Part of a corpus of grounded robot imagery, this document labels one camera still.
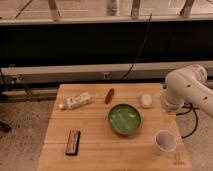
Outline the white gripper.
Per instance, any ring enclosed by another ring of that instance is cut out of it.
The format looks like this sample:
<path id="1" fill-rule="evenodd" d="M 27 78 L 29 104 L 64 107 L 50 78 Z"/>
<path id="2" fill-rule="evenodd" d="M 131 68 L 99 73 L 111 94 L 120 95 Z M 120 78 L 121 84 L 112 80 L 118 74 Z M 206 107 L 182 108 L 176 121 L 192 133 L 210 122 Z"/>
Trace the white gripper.
<path id="1" fill-rule="evenodd" d="M 165 124 L 173 123 L 176 114 L 172 111 L 176 111 L 183 106 L 183 99 L 171 93 L 164 92 L 160 97 L 160 103 L 163 109 L 167 111 L 163 113 L 163 122 Z"/>

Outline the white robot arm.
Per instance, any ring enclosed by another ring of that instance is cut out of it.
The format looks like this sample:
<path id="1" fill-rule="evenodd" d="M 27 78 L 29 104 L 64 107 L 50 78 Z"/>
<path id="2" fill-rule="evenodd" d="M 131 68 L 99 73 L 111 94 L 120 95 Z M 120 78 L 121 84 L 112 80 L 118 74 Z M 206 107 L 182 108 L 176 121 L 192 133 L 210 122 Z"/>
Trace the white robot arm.
<path id="1" fill-rule="evenodd" d="M 165 77 L 166 89 L 160 96 L 162 108 L 174 112 L 188 101 L 213 119 L 213 90 L 205 86 L 206 81 L 206 69 L 197 64 L 169 72 Z"/>

